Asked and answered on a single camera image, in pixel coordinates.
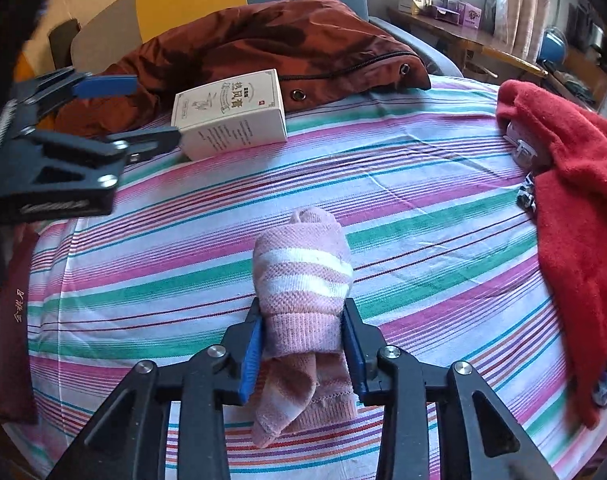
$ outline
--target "red fleece fabric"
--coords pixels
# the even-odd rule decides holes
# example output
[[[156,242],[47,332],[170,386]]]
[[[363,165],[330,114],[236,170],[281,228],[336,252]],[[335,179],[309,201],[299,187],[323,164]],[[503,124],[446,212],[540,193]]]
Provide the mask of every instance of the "red fleece fabric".
[[[539,266],[554,294],[577,376],[583,423],[599,421],[591,393],[607,366],[607,120],[531,83],[499,89],[497,121],[517,120],[548,146],[535,177]]]

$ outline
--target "brown jacket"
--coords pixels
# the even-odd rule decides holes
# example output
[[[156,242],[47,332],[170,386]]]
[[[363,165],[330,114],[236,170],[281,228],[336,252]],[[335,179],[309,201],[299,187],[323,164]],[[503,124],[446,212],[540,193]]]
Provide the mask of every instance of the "brown jacket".
[[[126,97],[75,100],[55,129],[81,136],[131,130],[170,108],[177,92],[257,70],[277,70],[287,112],[370,88],[430,88],[419,56],[338,0],[233,7],[164,32],[110,65],[135,74]]]

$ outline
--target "wooden table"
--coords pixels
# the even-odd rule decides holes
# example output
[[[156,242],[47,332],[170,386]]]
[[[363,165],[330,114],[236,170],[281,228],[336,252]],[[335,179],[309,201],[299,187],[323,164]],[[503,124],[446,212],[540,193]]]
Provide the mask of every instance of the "wooden table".
[[[484,30],[461,27],[428,16],[407,14],[394,7],[388,7],[388,16],[393,25],[408,32],[411,27],[417,27],[445,40],[449,44],[448,57],[460,70],[465,66],[467,51],[471,50],[508,63],[537,77],[544,78],[548,75],[548,72],[542,67],[514,56],[512,48]]]

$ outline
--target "zipper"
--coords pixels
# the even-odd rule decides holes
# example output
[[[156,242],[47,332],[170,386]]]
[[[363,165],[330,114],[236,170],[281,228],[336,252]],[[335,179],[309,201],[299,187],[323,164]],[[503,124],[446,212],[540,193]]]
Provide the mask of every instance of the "zipper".
[[[363,67],[371,65],[372,63],[376,63],[378,61],[382,61],[383,59],[388,59],[397,56],[414,56],[421,59],[419,56],[417,56],[417,54],[415,54],[414,52],[410,52],[409,50],[396,50],[395,52],[388,52],[387,54],[379,54],[379,56],[370,58],[367,61],[362,61],[360,63],[357,63],[356,65],[348,66],[346,68],[342,68],[334,72],[326,72],[325,74],[280,75],[279,81],[300,81],[304,79],[332,79],[333,77],[346,75],[347,73],[354,72],[355,70],[361,70]]]

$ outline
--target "rolled sock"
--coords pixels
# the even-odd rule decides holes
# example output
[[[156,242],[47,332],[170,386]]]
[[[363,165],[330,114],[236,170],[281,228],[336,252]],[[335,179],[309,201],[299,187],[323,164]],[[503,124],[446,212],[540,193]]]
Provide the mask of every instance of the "rolled sock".
[[[295,212],[263,233],[253,253],[254,289],[272,357],[253,441],[351,420],[355,398],[341,348],[341,313],[352,285],[350,249],[328,212]]]

